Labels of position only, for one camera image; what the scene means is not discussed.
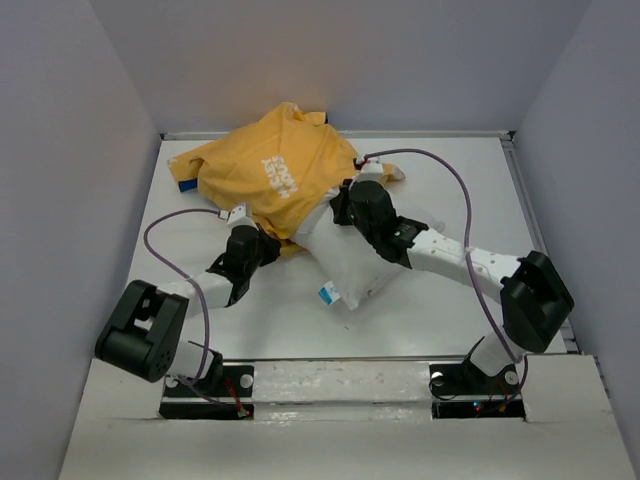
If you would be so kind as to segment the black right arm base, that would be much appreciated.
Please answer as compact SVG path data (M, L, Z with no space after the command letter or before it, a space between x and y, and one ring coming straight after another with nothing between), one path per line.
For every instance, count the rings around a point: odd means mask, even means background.
M428 388L435 420L526 418L522 392L528 359L519 372L513 363L494 376L479 370L466 357L458 363L429 365Z

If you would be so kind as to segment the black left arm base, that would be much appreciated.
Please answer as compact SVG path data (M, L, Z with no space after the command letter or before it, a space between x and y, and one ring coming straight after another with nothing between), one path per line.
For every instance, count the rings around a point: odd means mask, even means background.
M254 418L255 365L225 361L219 352L197 382L166 379L159 416L166 420L244 421Z

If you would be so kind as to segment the yellow pillowcase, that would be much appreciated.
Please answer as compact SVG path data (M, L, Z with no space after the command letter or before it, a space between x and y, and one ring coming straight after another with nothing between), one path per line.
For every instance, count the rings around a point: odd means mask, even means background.
M168 168L182 192L196 189L224 210L247 204L254 221L292 255L302 250L293 242L295 231L330 189L355 174L357 157L324 112L284 102L171 158Z

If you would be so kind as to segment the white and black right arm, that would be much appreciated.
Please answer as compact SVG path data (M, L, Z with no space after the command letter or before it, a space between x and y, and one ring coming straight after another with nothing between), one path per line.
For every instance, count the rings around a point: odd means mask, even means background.
M462 384L482 392L507 366L545 352L575 301L544 253L511 256L472 248L429 225L396 213L389 192L375 181L345 181L330 202L333 221L353 226L389 263L433 273L472 288L479 302L492 299L500 322L472 347L460 368Z

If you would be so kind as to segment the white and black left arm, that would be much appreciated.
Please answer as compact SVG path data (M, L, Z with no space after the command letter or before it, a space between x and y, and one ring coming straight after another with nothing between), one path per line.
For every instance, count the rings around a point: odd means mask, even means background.
M222 356L183 341L184 323L238 303L255 272L278 259L280 249L260 227L235 226L226 250L200 275L161 287L130 282L96 340L95 357L150 383L170 375L186 378L198 394L215 392Z

